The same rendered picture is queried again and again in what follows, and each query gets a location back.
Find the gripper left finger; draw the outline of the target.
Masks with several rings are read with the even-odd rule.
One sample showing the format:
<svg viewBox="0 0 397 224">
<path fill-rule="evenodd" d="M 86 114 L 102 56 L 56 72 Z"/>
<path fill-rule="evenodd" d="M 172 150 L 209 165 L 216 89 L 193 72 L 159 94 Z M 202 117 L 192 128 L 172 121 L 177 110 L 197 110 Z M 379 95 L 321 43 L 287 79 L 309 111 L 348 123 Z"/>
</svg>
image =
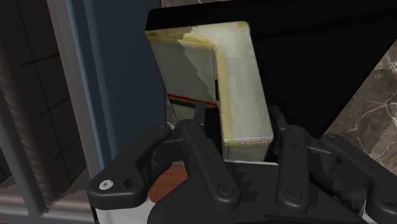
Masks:
<svg viewBox="0 0 397 224">
<path fill-rule="evenodd" d="M 192 119 L 174 129 L 153 125 L 92 178 L 87 196 L 92 207 L 114 210 L 139 207 L 155 181 L 182 160 L 189 172 L 201 173 L 205 189 L 217 209 L 231 211 L 240 202 L 240 190 L 222 156 L 204 132 L 206 104 L 198 102 Z"/>
</svg>

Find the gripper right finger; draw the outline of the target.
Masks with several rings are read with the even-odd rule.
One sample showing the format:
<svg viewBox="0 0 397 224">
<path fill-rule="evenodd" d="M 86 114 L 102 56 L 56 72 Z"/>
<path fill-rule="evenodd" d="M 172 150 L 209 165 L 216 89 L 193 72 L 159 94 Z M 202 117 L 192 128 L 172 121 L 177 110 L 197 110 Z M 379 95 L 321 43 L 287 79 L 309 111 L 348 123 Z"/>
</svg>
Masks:
<svg viewBox="0 0 397 224">
<path fill-rule="evenodd" d="M 268 224 L 397 224 L 397 176 L 335 134 L 314 139 L 270 107 L 278 156 Z"/>
</svg>

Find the pale box with rainbow stripe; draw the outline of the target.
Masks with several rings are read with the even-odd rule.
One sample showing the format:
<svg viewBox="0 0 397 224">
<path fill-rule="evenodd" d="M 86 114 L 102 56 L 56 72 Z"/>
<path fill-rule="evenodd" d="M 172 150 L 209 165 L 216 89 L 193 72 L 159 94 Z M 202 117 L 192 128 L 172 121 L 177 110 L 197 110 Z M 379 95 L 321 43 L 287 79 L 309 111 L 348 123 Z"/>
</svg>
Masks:
<svg viewBox="0 0 397 224">
<path fill-rule="evenodd" d="M 146 31 L 174 127 L 197 102 L 219 111 L 227 162 L 262 164 L 274 138 L 250 35 L 244 21 Z"/>
</svg>

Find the dark blue door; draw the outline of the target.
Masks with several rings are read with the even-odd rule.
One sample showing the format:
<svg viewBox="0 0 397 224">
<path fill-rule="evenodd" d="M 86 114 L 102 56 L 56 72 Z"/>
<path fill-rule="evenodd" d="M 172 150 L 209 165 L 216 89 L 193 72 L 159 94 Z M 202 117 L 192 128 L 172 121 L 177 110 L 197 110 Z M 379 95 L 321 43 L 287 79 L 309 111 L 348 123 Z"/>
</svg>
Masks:
<svg viewBox="0 0 397 224">
<path fill-rule="evenodd" d="M 46 0 L 89 174 L 165 123 L 165 91 L 144 33 L 161 0 Z"/>
</svg>

